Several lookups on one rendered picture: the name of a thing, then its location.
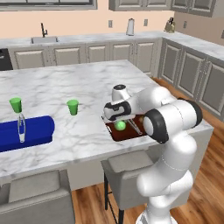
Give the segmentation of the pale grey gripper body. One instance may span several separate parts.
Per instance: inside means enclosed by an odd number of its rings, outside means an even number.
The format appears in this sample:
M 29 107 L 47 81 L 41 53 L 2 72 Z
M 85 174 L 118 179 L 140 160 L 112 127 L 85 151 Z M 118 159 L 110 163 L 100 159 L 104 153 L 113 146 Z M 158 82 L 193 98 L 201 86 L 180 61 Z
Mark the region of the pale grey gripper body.
M 126 121 L 129 119 L 129 117 L 130 117 L 129 115 L 119 116 L 113 121 L 113 123 L 118 121 Z

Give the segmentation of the grey upholstered stool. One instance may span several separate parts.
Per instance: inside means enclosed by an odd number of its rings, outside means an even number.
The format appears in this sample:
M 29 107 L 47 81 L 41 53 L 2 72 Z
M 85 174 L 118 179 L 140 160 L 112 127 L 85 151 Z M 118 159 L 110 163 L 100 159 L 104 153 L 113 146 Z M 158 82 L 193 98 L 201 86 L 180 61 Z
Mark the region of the grey upholstered stool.
M 3 184 L 0 224 L 75 224 L 67 171 L 43 172 Z
M 137 176 L 158 161 L 149 150 L 136 150 L 101 161 L 104 172 L 105 209 L 110 207 L 115 224 L 123 224 L 124 211 L 148 201 L 137 190 Z M 116 218 L 109 195 L 113 194 L 119 208 Z

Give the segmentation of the green cup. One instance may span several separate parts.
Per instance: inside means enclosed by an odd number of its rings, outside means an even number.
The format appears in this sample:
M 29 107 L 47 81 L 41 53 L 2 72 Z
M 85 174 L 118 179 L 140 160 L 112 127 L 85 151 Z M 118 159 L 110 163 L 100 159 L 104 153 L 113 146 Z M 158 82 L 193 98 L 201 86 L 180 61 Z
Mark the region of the green cup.
M 12 106 L 15 113 L 22 112 L 22 101 L 19 97 L 14 97 L 10 99 L 10 105 Z
M 79 105 L 79 102 L 75 99 L 72 99 L 72 100 L 69 100 L 66 105 L 68 106 L 69 108 L 69 111 L 70 111 L 70 114 L 72 116 L 76 116 L 77 113 L 78 113 L 78 105 Z

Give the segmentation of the grey base cupboard run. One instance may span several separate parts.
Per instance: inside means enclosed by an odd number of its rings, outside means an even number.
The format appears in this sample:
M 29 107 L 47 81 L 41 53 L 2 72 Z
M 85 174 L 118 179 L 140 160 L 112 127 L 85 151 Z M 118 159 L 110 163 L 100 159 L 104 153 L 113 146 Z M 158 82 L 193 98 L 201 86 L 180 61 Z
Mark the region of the grey base cupboard run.
M 224 122 L 224 60 L 164 38 L 158 77 Z
M 9 54 L 14 69 L 128 60 L 150 77 L 158 73 L 158 40 L 155 38 L 13 47 Z

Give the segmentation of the black tap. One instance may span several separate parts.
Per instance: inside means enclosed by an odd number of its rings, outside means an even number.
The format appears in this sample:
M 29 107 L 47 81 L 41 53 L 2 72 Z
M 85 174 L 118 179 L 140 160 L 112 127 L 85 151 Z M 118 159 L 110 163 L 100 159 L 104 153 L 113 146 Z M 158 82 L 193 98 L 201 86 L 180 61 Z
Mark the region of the black tap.
M 44 24 L 43 24 L 43 23 L 40 23 L 40 25 L 41 25 L 42 36 L 43 36 L 43 38 L 44 38 L 46 35 L 48 35 L 48 32 L 47 32 L 47 30 L 44 28 Z

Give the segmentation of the grey wall cupboard run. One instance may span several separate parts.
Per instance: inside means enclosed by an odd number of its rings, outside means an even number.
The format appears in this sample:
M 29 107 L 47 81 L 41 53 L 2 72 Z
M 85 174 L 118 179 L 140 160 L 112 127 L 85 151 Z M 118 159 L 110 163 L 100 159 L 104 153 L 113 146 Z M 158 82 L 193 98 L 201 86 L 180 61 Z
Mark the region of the grey wall cupboard run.
M 111 11 L 169 11 L 172 0 L 108 0 Z
M 171 0 L 171 9 L 197 16 L 224 18 L 224 0 Z

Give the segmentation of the black dishwasher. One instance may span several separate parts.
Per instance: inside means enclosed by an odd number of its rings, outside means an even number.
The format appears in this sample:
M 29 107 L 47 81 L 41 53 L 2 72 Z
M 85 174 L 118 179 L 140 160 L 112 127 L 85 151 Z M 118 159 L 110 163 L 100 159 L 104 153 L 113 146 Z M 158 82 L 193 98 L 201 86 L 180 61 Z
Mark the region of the black dishwasher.
M 0 48 L 0 71 L 12 70 L 11 58 L 7 48 Z

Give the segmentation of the blue tray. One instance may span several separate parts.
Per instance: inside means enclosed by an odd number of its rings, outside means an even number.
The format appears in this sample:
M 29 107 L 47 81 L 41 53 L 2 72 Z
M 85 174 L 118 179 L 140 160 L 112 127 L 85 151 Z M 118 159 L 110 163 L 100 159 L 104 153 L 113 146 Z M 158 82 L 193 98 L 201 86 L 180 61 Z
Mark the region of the blue tray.
M 18 122 L 0 123 L 0 152 L 17 150 L 39 144 L 48 144 L 53 140 L 54 120 L 49 116 L 39 116 L 25 120 L 24 142 L 18 134 Z

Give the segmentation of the knife block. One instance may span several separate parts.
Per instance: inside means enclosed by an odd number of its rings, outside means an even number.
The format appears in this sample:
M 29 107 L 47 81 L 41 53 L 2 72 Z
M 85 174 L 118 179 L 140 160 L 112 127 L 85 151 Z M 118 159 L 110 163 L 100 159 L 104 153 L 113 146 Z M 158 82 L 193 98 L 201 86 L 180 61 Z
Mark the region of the knife block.
M 174 22 L 174 18 L 173 18 L 173 17 L 171 17 L 171 18 L 166 22 L 164 31 L 165 31 L 165 32 L 169 32 L 169 33 L 174 33 L 174 32 L 175 32 L 175 22 Z

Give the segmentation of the grey utensil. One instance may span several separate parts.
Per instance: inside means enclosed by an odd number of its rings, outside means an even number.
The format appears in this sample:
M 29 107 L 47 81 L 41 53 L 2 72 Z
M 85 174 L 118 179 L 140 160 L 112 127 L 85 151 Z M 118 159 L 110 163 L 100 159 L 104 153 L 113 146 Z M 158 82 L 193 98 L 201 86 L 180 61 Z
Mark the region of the grey utensil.
M 135 122 L 132 119 L 129 119 L 128 120 L 128 123 L 136 131 L 136 133 L 138 135 L 141 136 L 143 134 L 143 132 L 137 127 L 137 125 L 135 124 Z

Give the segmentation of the steel sink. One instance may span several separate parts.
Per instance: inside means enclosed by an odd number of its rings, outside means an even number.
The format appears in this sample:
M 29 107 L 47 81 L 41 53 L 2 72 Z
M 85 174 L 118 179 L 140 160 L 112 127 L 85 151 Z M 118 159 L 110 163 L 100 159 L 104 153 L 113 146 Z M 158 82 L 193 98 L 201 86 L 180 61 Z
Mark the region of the steel sink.
M 45 44 L 45 43 L 57 43 L 59 42 L 57 37 L 33 37 L 31 38 L 32 44 Z

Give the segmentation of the green round fruit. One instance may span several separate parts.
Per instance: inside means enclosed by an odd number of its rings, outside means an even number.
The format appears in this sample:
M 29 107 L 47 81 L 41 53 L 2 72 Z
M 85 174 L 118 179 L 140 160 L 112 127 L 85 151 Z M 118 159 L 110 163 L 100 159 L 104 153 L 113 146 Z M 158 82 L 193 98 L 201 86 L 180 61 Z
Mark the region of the green round fruit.
M 125 130 L 126 129 L 126 122 L 124 122 L 124 121 L 115 122 L 115 129 L 119 130 L 119 131 Z

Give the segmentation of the brown tray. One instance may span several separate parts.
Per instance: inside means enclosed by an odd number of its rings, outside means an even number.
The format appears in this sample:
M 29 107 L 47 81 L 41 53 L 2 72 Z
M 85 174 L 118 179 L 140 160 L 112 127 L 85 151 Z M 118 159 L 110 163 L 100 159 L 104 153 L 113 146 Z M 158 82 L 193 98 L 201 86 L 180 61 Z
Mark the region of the brown tray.
M 106 128 L 108 129 L 108 132 L 111 135 L 112 139 L 116 142 L 146 136 L 146 132 L 145 132 L 144 126 L 143 126 L 143 116 L 142 115 L 137 115 L 133 119 L 133 122 L 139 128 L 139 130 L 141 131 L 141 134 L 138 134 L 137 131 L 130 125 L 129 122 L 126 122 L 125 130 L 116 130 L 113 122 L 107 120 L 104 117 L 104 115 L 102 115 L 101 118 L 104 121 Z

